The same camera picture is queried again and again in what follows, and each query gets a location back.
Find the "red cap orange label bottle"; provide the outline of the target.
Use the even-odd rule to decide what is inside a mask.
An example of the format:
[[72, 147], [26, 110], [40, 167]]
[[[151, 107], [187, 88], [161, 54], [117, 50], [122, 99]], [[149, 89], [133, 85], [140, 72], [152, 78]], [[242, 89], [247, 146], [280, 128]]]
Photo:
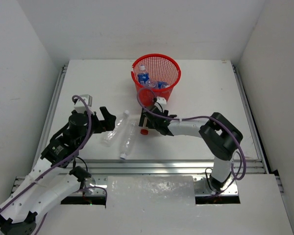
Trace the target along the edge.
[[146, 124], [146, 127], [140, 127], [140, 128], [141, 128], [140, 133], [142, 135], [148, 135], [148, 127], [147, 127], [147, 124]]

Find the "blue label bottle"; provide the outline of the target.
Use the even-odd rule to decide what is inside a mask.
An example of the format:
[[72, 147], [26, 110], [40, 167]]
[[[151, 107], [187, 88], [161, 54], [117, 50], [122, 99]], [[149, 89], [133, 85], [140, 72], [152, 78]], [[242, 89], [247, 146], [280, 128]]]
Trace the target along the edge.
[[169, 87], [169, 84], [163, 81], [156, 81], [154, 79], [149, 79], [145, 82], [145, 86], [151, 89], [165, 89]]
[[138, 82], [141, 85], [144, 85], [149, 80], [149, 74], [146, 71], [146, 68], [144, 65], [139, 66], [139, 73], [137, 74]]

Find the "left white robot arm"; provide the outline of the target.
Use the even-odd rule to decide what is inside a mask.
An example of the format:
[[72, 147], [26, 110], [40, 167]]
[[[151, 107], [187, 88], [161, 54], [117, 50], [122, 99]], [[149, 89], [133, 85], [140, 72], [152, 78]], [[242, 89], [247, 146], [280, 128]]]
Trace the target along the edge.
[[25, 177], [17, 190], [0, 205], [0, 231], [4, 235], [30, 235], [50, 209], [70, 194], [92, 188], [94, 179], [90, 172], [75, 166], [55, 186], [50, 182], [73, 161], [92, 134], [112, 131], [116, 117], [106, 107], [96, 113], [76, 110], [68, 122], [50, 139], [35, 167]]

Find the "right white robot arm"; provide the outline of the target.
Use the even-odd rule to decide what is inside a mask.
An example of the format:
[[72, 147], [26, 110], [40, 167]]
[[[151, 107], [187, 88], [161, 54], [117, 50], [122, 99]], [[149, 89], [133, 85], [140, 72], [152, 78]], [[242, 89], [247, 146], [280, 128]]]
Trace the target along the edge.
[[202, 138], [212, 154], [214, 165], [210, 175], [206, 175], [209, 189], [221, 193], [222, 188], [233, 175], [240, 180], [246, 173], [246, 159], [240, 146], [242, 133], [222, 114], [178, 119], [169, 115], [157, 105], [143, 107], [142, 115], [148, 124], [164, 136], [191, 136]]

